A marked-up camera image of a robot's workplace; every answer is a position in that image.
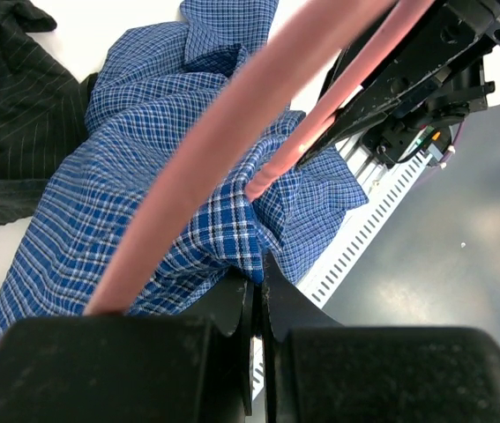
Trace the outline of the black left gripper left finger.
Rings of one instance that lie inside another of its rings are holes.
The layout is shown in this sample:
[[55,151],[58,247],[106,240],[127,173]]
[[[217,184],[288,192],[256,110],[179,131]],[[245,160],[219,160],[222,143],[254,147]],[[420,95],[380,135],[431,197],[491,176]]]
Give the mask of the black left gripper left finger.
[[242,422],[253,297],[230,271],[180,315],[19,321],[0,339],[0,422]]

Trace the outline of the pink hanger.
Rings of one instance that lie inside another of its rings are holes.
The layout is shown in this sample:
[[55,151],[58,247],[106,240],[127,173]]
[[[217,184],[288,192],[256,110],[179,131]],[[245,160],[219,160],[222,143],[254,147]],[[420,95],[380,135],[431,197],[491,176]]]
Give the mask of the pink hanger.
[[[339,49],[397,2],[309,1],[284,24],[236,73],[160,172],[86,305],[87,315],[130,307],[174,239],[263,129]],[[302,157],[363,73],[353,70],[330,88],[250,181],[249,198]]]

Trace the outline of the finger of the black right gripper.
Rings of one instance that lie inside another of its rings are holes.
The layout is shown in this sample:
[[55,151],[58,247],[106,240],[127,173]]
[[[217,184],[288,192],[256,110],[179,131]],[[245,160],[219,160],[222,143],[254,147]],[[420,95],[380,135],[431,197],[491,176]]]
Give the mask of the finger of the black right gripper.
[[498,1],[435,2],[297,164],[359,135],[379,162],[394,167],[412,158],[407,149],[421,130],[448,129],[487,109],[496,87],[484,78],[483,57],[496,45],[488,30],[499,17]]

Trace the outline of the blue plaid shirt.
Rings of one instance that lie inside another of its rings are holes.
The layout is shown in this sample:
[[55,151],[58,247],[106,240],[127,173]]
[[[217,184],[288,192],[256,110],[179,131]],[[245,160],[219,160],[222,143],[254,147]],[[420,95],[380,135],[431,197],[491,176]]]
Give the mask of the blue plaid shirt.
[[0,338],[35,316],[182,312],[272,252],[299,281],[367,202],[334,148],[247,189],[336,108],[295,92],[369,23],[359,1],[314,1],[270,35],[274,1],[185,1],[183,20],[127,31],[86,112],[89,137],[50,179],[0,287]]

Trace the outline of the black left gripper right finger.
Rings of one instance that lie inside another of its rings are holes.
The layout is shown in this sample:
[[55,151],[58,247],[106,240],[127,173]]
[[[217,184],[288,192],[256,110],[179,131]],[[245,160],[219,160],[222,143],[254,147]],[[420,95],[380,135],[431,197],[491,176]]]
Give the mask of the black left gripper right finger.
[[351,327],[264,260],[270,422],[500,422],[500,346],[472,327]]

